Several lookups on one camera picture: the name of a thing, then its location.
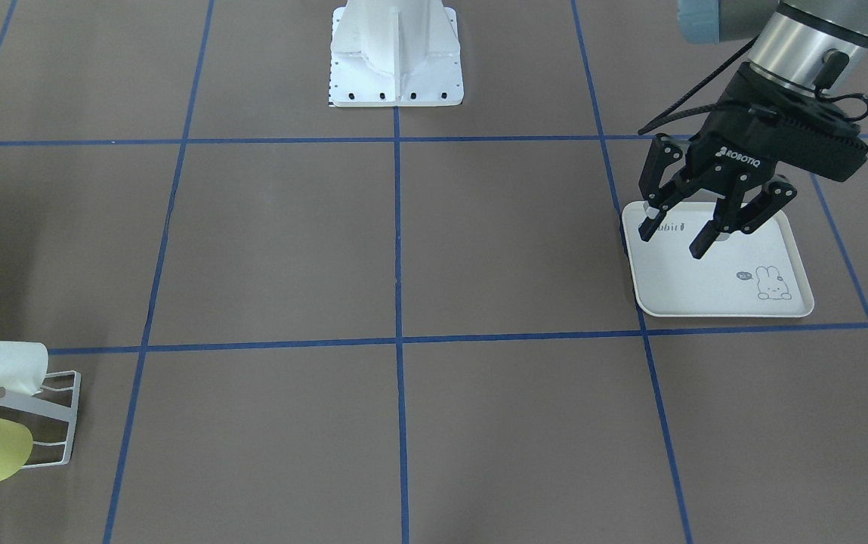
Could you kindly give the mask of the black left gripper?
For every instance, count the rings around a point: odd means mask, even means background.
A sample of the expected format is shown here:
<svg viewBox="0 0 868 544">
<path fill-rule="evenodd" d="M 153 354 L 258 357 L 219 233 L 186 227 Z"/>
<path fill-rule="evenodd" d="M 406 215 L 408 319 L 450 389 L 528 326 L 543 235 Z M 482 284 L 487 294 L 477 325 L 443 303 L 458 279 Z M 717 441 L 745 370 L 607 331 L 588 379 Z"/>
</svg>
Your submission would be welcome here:
<svg viewBox="0 0 868 544">
<path fill-rule="evenodd" d="M 638 236 L 651 241 L 672 207 L 708 190 L 717 209 L 690 242 L 698 261 L 721 234 L 757 230 L 794 197 L 774 179 L 777 165 L 844 182 L 868 155 L 857 121 L 831 97 L 786 88 L 749 64 L 717 102 L 688 110 L 675 102 L 641 133 L 654 139 L 638 182 L 649 206 Z"/>
</svg>

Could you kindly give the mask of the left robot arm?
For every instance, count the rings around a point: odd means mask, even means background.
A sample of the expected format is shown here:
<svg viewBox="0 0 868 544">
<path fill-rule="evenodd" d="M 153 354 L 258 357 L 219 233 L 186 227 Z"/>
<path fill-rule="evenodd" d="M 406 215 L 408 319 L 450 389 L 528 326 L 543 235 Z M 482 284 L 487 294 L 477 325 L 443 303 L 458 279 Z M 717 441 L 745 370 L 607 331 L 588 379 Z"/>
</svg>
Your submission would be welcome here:
<svg viewBox="0 0 868 544">
<path fill-rule="evenodd" d="M 715 70 L 738 64 L 716 102 L 685 108 L 680 97 L 638 131 L 653 134 L 638 236 L 651 240 L 672 208 L 705 190 L 716 202 L 690 244 L 700 259 L 794 199 L 777 165 L 844 182 L 865 164 L 868 96 L 836 91 L 868 52 L 868 1 L 681 1 L 678 18 L 690 42 L 744 41 Z"/>
</svg>

